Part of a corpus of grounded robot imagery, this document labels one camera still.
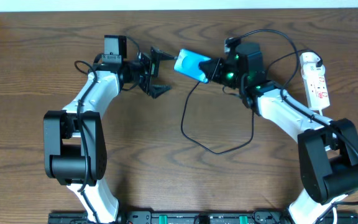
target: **white plug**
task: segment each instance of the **white plug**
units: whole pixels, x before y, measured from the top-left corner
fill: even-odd
[[[313,52],[301,54],[301,73],[305,84],[308,107],[311,110],[319,111],[329,106],[328,90],[324,74],[324,65],[317,67],[321,59]]]

